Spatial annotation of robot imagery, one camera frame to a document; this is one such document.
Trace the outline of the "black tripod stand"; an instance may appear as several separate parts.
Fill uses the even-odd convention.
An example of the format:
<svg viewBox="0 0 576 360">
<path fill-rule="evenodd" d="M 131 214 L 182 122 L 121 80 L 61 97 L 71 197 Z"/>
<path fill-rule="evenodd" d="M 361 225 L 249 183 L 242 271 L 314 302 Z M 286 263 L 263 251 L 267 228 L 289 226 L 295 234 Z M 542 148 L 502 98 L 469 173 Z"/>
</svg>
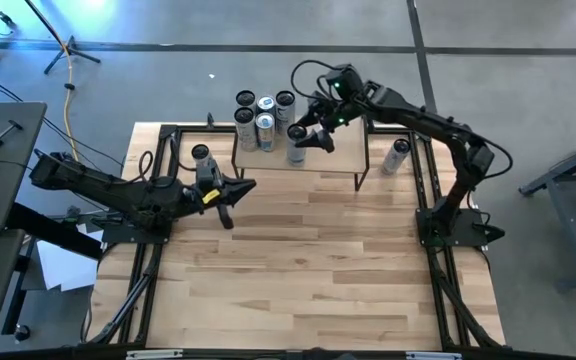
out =
<svg viewBox="0 0 576 360">
<path fill-rule="evenodd" d="M 48 75 L 53 67 L 57 64 L 57 62 L 62 58 L 65 57 L 69 64 L 72 63 L 71 57 L 72 56 L 79 56 L 94 63 L 100 64 L 101 60 L 85 54 L 84 52 L 80 51 L 77 48 L 76 40 L 73 36 L 70 36 L 67 41 L 63 41 L 62 38 L 59 36 L 56 29 L 50 24 L 47 18 L 41 13 L 41 11 L 36 7 L 36 5 L 32 2 L 32 0 L 24 0 L 26 5 L 30 8 L 30 10 L 34 13 L 34 15 L 39 19 L 42 25 L 46 28 L 46 30 L 50 33 L 50 35 L 54 38 L 54 40 L 59 45 L 59 53 L 54 57 L 54 59 L 49 63 L 49 65 L 44 69 L 44 74 Z"/>
</svg>

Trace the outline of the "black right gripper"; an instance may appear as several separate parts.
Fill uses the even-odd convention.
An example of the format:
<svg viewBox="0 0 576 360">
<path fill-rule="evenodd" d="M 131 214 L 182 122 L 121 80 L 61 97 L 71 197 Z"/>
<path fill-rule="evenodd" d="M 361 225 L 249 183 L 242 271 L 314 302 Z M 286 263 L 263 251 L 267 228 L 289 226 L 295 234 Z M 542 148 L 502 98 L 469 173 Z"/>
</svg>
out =
<svg viewBox="0 0 576 360">
<path fill-rule="evenodd" d="M 313 131 L 295 142 L 296 148 L 320 148 L 327 153 L 335 150 L 334 141 L 329 132 L 338 127 L 348 126 L 352 120 L 352 111 L 346 103 L 339 103 L 323 93 L 313 92 L 308 99 L 307 111 L 299 118 L 297 124 L 310 127 L 319 125 L 322 129 Z"/>
</svg>

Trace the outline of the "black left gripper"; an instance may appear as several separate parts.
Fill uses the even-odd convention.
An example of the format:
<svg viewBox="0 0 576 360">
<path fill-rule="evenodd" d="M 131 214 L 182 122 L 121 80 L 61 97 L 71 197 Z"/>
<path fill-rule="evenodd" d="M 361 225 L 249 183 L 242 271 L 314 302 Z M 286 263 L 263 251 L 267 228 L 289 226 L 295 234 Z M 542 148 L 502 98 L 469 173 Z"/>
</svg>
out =
<svg viewBox="0 0 576 360">
<path fill-rule="evenodd" d="M 182 186 L 182 216 L 203 215 L 207 209 L 216 208 L 225 229 L 233 229 L 234 222 L 226 205 L 235 206 L 257 185 L 254 179 L 225 179 L 215 167 L 196 167 L 195 182 Z"/>
</svg>

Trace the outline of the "wooden shelf black metal frame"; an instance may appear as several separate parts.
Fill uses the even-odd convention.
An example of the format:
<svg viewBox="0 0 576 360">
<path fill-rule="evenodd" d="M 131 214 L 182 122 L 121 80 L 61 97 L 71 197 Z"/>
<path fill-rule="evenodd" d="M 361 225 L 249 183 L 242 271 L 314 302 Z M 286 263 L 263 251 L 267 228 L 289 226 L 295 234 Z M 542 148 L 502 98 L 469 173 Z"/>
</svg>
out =
<svg viewBox="0 0 576 360">
<path fill-rule="evenodd" d="M 367 130 L 362 118 L 354 119 L 332 135 L 335 150 L 327 153 L 319 148 L 305 148 L 302 165 L 293 166 L 287 158 L 287 140 L 276 137 L 274 150 L 244 151 L 235 136 L 231 163 L 235 173 L 242 178 L 247 169 L 331 172 L 354 175 L 354 188 L 358 191 L 370 168 Z"/>
</svg>

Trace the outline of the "silver metal bracket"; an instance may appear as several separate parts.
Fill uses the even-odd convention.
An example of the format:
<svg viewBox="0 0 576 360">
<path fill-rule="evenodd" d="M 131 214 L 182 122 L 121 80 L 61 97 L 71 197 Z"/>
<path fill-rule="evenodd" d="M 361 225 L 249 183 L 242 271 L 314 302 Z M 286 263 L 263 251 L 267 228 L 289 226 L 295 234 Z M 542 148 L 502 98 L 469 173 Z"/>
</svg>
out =
<svg viewBox="0 0 576 360">
<path fill-rule="evenodd" d="M 406 360 L 463 360 L 460 353 L 408 351 L 405 353 Z"/>
<path fill-rule="evenodd" d="M 128 351 L 125 360 L 171 360 L 182 358 L 181 349 L 144 349 Z"/>
</svg>

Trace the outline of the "black desk leg bar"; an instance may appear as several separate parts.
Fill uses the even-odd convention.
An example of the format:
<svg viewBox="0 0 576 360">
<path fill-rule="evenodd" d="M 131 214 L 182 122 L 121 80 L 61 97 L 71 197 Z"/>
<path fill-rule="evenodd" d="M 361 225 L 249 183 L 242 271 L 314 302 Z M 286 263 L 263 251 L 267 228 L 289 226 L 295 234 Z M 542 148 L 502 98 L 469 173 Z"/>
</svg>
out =
<svg viewBox="0 0 576 360">
<path fill-rule="evenodd" d="M 102 257 L 97 240 L 18 203 L 12 205 L 6 227 L 24 230 L 36 238 L 94 260 Z"/>
</svg>

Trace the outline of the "silver blue Red Bull can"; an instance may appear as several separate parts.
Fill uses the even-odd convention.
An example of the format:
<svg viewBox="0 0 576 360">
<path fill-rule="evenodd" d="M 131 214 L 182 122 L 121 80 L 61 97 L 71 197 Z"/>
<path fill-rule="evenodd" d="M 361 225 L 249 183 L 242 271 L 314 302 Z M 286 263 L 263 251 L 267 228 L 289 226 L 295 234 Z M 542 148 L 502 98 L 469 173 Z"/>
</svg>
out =
<svg viewBox="0 0 576 360">
<path fill-rule="evenodd" d="M 264 152 L 272 152 L 275 142 L 275 119 L 270 113 L 261 113 L 255 119 L 257 141 Z"/>
<path fill-rule="evenodd" d="M 270 114 L 273 117 L 276 116 L 277 104 L 273 96 L 265 95 L 261 96 L 255 104 L 256 114 Z"/>
</svg>

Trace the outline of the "white Celsius can black top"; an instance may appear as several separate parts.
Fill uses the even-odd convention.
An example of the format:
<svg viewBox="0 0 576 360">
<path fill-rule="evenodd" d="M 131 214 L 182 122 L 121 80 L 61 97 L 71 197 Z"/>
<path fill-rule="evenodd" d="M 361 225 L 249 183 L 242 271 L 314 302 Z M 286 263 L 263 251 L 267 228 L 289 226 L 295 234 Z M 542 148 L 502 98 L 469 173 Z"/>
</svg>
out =
<svg viewBox="0 0 576 360">
<path fill-rule="evenodd" d="M 289 164 L 301 167 L 305 163 L 306 149 L 297 147 L 297 143 L 307 137 L 307 129 L 300 124 L 292 124 L 288 127 L 286 156 Z"/>
<path fill-rule="evenodd" d="M 295 95 L 288 90 L 280 91 L 275 96 L 277 133 L 285 137 L 287 129 L 295 122 Z"/>
<path fill-rule="evenodd" d="M 241 90 L 235 96 L 237 105 L 234 118 L 237 122 L 246 123 L 255 117 L 256 96 L 250 90 Z"/>
<path fill-rule="evenodd" d="M 394 175 L 411 151 L 410 142 L 406 139 L 395 140 L 384 157 L 380 170 L 385 175 Z"/>
<path fill-rule="evenodd" d="M 255 113 L 248 107 L 240 107 L 234 112 L 234 120 L 241 149 L 255 151 L 258 148 Z"/>
<path fill-rule="evenodd" d="M 211 177 L 213 174 L 214 159 L 205 144 L 197 144 L 191 150 L 195 161 L 196 175 L 198 177 Z"/>
</svg>

